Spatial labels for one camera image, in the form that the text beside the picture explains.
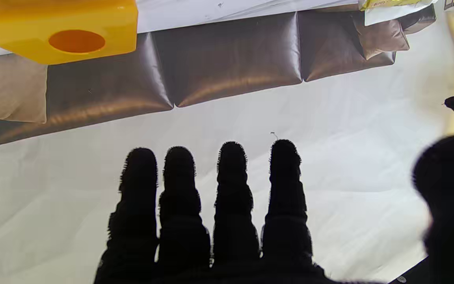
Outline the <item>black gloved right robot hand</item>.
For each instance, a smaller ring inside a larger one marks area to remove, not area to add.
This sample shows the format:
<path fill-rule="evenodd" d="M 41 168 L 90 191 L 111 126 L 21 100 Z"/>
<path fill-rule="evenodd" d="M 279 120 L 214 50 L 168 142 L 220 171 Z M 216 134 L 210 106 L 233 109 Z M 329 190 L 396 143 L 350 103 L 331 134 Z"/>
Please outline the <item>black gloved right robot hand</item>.
<path fill-rule="evenodd" d="M 200 216 L 191 153 L 184 147 L 169 149 L 164 191 L 156 198 L 155 155 L 147 148 L 133 149 L 121 173 L 121 199 L 108 221 L 94 283 L 333 284 L 313 261 L 300 164 L 292 142 L 272 145 L 270 203 L 259 237 L 252 223 L 245 152 L 236 142 L 225 143 L 209 235 Z M 432 218 L 424 238 L 429 283 L 454 284 L 454 136 L 421 154 L 413 181 Z"/>

